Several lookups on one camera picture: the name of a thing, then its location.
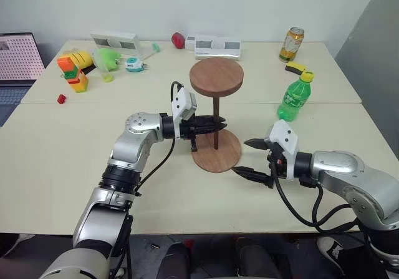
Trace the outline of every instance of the laptop screen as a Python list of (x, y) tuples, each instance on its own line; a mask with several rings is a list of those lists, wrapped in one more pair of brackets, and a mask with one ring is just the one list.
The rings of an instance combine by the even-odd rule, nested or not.
[(43, 71), (31, 33), (0, 34), (0, 84), (34, 81)]

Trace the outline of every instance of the laptop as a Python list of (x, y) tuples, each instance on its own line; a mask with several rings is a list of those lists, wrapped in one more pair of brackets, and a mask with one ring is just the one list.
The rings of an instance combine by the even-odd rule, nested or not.
[(0, 34), (0, 126), (43, 71), (31, 32)]

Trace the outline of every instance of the white sneaker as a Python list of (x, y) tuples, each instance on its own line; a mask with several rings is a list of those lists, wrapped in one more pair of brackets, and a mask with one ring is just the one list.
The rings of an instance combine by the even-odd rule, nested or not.
[(332, 237), (319, 237), (316, 241), (317, 248), (325, 258), (330, 260), (334, 263), (339, 269), (342, 271), (341, 267), (339, 266), (338, 259), (339, 259), (339, 252), (344, 250), (343, 246)]

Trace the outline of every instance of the white table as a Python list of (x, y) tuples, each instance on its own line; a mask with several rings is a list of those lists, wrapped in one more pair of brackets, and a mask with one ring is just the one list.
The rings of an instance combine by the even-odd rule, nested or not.
[[(98, 71), (94, 70), (88, 75), (88, 91), (77, 94), (60, 78), (61, 71), (56, 58), (73, 48), (94, 49), (95, 44), (92, 41), (67, 41), (22, 103), (55, 103), (58, 95), (64, 94), (68, 103), (143, 105), (143, 101), (151, 95), (151, 101), (165, 105), (169, 100), (166, 91), (172, 81), (180, 81), (191, 88), (189, 72), (197, 60), (193, 51), (178, 50), (171, 42), (159, 42), (159, 45), (161, 52), (145, 61), (149, 70), (129, 73), (124, 69), (122, 61), (120, 69), (113, 71), (115, 80), (111, 83), (103, 82)], [(285, 64), (278, 58), (280, 48), (281, 43), (278, 42), (243, 43), (243, 57), (239, 61), (244, 69), (243, 86), (233, 95), (223, 97), (221, 103), (280, 103), (289, 84), (298, 79), (297, 74), (284, 70)], [(323, 43), (303, 43), (296, 62), (315, 72), (312, 95), (308, 102), (361, 103)]]
[[(205, 104), (198, 113), (210, 109)], [(277, 120), (276, 109), (277, 104), (225, 104), (220, 114), (244, 142), (264, 137)], [(143, 110), (162, 109), (150, 102), (21, 104), (0, 130), (0, 232), (72, 234), (125, 119)], [(369, 166), (399, 177), (395, 155), (361, 104), (306, 104), (291, 125), (302, 151), (348, 150)], [(170, 143), (153, 146), (144, 175)], [(264, 172), (266, 155), (243, 145), (238, 165)], [(285, 180), (282, 186), (298, 212), (310, 218), (315, 190)], [(131, 211), (133, 233), (313, 232), (291, 215), (275, 189), (233, 171), (212, 174), (198, 168), (189, 141), (176, 143), (169, 161), (141, 192)], [(343, 202), (326, 192), (320, 215)], [(325, 226), (353, 218), (351, 210), (344, 210)]]

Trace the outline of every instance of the yellow object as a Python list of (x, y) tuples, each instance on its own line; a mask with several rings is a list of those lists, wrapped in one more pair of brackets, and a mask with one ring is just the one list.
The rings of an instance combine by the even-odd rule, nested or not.
[(313, 78), (314, 78), (314, 74), (311, 71), (305, 71), (303, 72), (300, 77), (299, 77), (302, 81), (304, 82), (312, 82)]
[(72, 62), (78, 67), (78, 69), (84, 69), (93, 64), (92, 57), (87, 51), (77, 51), (64, 54), (63, 56), (60, 56), (59, 59), (64, 57), (69, 57)]
[(103, 75), (102, 80), (105, 81), (105, 82), (112, 82), (113, 81), (113, 75), (111, 75), (111, 74)]
[(300, 65), (300, 64), (297, 64), (296, 62), (288, 62), (287, 67), (295, 68), (301, 72), (304, 72), (306, 70), (305, 65)]
[(89, 83), (89, 81), (87, 80), (87, 77), (82, 70), (80, 70), (78, 77), (79, 82), (76, 84), (70, 84), (70, 86), (75, 90), (76, 93), (85, 92), (87, 90), (87, 84)]

